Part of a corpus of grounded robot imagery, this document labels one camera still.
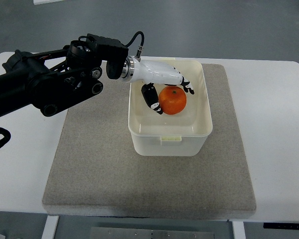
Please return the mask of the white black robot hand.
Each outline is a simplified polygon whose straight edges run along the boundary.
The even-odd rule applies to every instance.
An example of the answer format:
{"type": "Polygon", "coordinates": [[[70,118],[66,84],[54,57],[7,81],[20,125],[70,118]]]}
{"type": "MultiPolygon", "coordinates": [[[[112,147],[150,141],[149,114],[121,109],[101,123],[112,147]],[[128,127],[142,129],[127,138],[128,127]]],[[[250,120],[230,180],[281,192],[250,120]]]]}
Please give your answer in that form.
{"type": "Polygon", "coordinates": [[[192,84],[175,67],[164,62],[137,60],[127,57],[120,79],[127,83],[142,81],[142,96],[149,108],[163,114],[158,96],[166,86],[178,86],[185,93],[194,94],[192,84]]]}

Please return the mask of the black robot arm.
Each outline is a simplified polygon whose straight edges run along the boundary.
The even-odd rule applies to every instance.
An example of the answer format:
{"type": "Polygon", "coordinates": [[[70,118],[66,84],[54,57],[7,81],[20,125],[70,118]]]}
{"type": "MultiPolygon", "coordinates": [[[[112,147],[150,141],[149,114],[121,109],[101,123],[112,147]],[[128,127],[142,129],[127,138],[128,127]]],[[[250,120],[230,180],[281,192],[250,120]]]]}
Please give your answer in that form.
{"type": "Polygon", "coordinates": [[[108,63],[108,78],[116,80],[128,51],[117,39],[92,34],[60,50],[36,54],[16,50],[2,65],[0,117],[27,105],[50,117],[101,93],[102,61],[108,63]]]}

